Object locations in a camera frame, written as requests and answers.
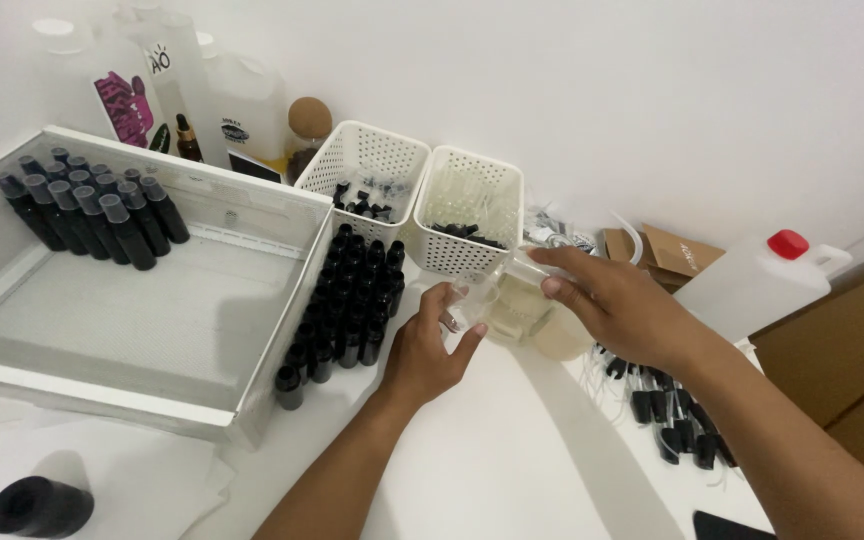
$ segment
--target red cap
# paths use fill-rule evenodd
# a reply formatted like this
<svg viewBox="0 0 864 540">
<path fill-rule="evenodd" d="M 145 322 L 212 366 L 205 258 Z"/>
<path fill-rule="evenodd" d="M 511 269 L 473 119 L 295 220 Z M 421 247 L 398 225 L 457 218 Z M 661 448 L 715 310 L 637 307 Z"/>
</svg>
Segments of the red cap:
<svg viewBox="0 0 864 540">
<path fill-rule="evenodd" d="M 809 251 L 809 240 L 802 237 L 795 230 L 783 228 L 766 240 L 772 251 L 783 259 L 795 261 L 803 253 Z"/>
</svg>

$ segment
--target fingernail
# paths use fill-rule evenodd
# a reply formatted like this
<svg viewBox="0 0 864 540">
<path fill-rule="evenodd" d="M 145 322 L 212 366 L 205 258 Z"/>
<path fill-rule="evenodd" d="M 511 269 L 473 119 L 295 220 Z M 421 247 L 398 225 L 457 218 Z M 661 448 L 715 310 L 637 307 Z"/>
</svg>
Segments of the fingernail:
<svg viewBox="0 0 864 540">
<path fill-rule="evenodd" d="M 554 296 L 562 288 L 562 282 L 558 277 L 546 277 L 542 282 L 542 292 L 549 296 Z"/>
</svg>

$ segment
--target glass jar with cork lid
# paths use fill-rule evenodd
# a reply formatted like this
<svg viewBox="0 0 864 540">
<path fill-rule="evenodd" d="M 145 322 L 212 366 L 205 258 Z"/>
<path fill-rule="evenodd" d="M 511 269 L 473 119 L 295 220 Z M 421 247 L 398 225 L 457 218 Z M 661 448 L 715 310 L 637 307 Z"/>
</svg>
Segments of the glass jar with cork lid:
<svg viewBox="0 0 864 540">
<path fill-rule="evenodd" d="M 332 133 L 332 113 L 314 97 L 300 97 L 289 107 L 289 136 L 285 140 L 286 161 L 282 183 L 294 186 L 316 152 Z"/>
</svg>

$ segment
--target black phone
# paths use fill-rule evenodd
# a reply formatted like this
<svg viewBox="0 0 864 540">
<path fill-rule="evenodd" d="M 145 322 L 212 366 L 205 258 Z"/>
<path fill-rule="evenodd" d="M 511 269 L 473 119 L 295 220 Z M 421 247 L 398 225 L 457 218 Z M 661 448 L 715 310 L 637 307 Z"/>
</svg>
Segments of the black phone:
<svg viewBox="0 0 864 540">
<path fill-rule="evenodd" d="M 698 540 L 776 540 L 776 535 L 697 510 L 692 525 Z"/>
</svg>

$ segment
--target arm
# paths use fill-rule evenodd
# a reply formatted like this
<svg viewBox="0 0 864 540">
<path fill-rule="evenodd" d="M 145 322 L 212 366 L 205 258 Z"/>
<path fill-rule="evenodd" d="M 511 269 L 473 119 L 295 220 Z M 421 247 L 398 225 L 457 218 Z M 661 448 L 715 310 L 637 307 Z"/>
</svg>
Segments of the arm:
<svg viewBox="0 0 864 540">
<path fill-rule="evenodd" d="M 362 534 L 393 448 L 415 413 L 462 380 L 486 325 L 474 325 L 451 354 L 439 331 L 450 285 L 422 294 L 391 344 L 375 393 L 285 494 L 252 540 L 354 539 Z M 322 510 L 327 509 L 327 518 Z"/>
<path fill-rule="evenodd" d="M 574 248 L 534 249 L 561 302 L 609 351 L 657 367 L 702 403 L 741 465 L 779 538 L 864 539 L 864 467 L 731 343 L 627 262 Z"/>
</svg>

